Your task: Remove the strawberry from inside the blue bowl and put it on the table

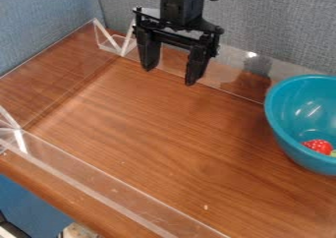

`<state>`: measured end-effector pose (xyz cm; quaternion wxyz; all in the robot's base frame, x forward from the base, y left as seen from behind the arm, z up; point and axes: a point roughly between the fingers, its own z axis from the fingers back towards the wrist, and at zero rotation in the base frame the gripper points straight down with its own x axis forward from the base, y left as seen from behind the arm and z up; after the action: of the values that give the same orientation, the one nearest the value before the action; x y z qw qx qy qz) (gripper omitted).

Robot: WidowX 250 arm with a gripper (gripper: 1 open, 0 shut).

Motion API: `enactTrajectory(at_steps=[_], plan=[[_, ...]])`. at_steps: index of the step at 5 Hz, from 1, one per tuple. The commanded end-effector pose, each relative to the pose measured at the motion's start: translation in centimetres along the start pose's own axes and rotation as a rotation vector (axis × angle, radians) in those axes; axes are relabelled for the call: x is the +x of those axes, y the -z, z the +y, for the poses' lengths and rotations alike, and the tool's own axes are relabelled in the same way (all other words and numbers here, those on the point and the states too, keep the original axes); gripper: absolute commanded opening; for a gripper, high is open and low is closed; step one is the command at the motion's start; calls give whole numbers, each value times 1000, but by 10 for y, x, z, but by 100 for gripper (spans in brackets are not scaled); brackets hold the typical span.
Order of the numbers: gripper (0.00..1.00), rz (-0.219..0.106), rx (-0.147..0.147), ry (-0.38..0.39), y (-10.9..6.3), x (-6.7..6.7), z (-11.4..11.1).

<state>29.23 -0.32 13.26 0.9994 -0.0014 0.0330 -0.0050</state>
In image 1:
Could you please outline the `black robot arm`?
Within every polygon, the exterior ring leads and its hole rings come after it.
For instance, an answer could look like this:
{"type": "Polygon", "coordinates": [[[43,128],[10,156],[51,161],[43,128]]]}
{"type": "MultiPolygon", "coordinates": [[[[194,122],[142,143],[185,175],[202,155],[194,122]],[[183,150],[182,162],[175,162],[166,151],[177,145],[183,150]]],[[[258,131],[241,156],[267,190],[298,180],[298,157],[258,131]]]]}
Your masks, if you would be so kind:
{"type": "Polygon", "coordinates": [[[159,0],[159,8],[135,6],[133,35],[141,67],[150,71],[158,64],[161,44],[189,51],[185,85],[202,77],[211,57],[217,55],[223,29],[202,17],[205,0],[159,0]]]}

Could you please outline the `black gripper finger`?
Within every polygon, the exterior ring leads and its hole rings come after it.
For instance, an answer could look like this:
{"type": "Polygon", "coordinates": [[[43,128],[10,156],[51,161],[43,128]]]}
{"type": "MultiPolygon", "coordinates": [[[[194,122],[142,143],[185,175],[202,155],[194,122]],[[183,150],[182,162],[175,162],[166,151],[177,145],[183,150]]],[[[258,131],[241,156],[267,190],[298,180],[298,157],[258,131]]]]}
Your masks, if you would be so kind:
{"type": "Polygon", "coordinates": [[[149,34],[142,34],[135,40],[141,67],[150,71],[158,64],[161,42],[153,40],[149,34]]]}
{"type": "Polygon", "coordinates": [[[209,62],[207,51],[203,46],[194,45],[187,57],[185,85],[190,86],[202,77],[209,62]]]}

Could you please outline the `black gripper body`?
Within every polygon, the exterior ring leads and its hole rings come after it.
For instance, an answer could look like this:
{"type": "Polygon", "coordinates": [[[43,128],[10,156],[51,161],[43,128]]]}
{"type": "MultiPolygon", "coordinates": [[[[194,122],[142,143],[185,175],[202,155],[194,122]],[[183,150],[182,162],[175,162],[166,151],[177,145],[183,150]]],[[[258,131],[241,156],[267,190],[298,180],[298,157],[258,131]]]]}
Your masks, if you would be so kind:
{"type": "Polygon", "coordinates": [[[159,11],[151,8],[137,7],[133,10],[133,34],[138,38],[149,34],[151,39],[183,49],[194,45],[203,46],[207,56],[217,55],[218,39],[223,33],[219,26],[209,23],[202,17],[194,18],[183,25],[170,23],[159,17],[159,11]]]}

